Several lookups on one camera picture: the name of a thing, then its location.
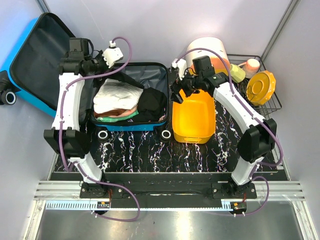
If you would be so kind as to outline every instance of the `wire basket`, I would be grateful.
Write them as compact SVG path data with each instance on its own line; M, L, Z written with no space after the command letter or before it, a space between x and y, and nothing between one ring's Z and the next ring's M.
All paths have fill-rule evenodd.
M248 59L256 59L260 62L260 68L258 72L266 70L266 66L264 62L262 61L260 56L256 55L239 55L239 54L228 54L228 59L231 64L239 65ZM269 114L279 110L282 108L282 104L276 94L276 92L273 93L271 99L267 101L263 105L255 106L253 105L247 98L246 90L248 85L249 79L245 78L240 83L234 83L235 87L239 91L239 93L242 95L242 97L250 104L250 106L256 110L259 114L264 116L265 118L269 116Z

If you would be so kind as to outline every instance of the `yellow plastic bin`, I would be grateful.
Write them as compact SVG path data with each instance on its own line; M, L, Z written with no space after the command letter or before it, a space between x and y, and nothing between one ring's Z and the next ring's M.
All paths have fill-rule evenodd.
M216 108L213 98L200 93L186 97L180 91L183 103L173 102L172 129L176 141L180 143L205 144L216 131Z

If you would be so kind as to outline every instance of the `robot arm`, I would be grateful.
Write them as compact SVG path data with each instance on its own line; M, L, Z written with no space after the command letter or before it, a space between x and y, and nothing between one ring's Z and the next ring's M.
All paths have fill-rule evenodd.
M186 66L180 63L177 64L177 67L179 65L184 66L185 69L183 71L179 69L179 77L170 87L172 91L171 100L180 104L182 103L183 99L179 93L181 89L186 97L189 97L194 91L199 89L208 92L211 97L227 109L243 133L237 145L240 157L229 182L231 194L237 192L250 183L257 163L261 162L264 156L275 146L274 140L256 119L267 125L274 134L276 134L277 124L273 119L266 120L258 114L237 91L234 91L233 94L228 76L223 72L215 74L208 56L193 60L195 75L191 75L188 72L182 75L182 73L185 73ZM247 112L239 100L253 113L253 116Z
M80 132L79 126L79 106L85 80L73 84L72 82L82 76L105 73L109 69L108 66L111 68L115 62L123 58L123 55L120 49L113 45L104 52L99 51L98 55L93 58L89 54L89 42L86 38L70 39L70 51L65 54L59 64L60 91L55 119L52 128L45 130L43 135L57 154L60 154L61 150L59 141L62 142L66 158L62 158L63 161L69 160L76 163L76 167L80 167L87 176L100 181L103 174L90 154L91 139L85 133ZM82 171L80 172L84 182L94 183L86 178Z

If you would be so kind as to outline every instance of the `black marble surface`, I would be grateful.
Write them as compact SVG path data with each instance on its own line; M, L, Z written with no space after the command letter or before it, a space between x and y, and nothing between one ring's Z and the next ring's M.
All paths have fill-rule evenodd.
M236 151L242 135L239 126L218 102L215 102L216 131L206 144L168 143L159 140L157 131L112 132L107 143L99 143L94 130L91 155L104 172L232 172L238 161ZM274 163L269 153L264 162ZM64 172L61 159L55 172ZM276 172L263 166L259 171Z

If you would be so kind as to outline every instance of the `blue suitcase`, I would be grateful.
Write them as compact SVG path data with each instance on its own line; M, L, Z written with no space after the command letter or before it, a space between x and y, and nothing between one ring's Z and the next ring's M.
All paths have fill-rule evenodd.
M59 98L58 64L69 50L70 38L74 37L53 13L33 19L1 67L0 84L55 117Z
M107 140L108 132L106 131L133 132L153 131L154 129L158 129L160 139L163 142L167 142L171 136L171 133L166 130L167 120L169 117L169 80L167 68L156 62L134 62L129 63L122 72L133 78L138 83L143 84L144 88L154 88L163 92L167 98L165 114L159 121L155 122L132 122L130 120L123 120L120 122L101 122L95 119L92 110L91 122L97 126L98 140L102 143Z

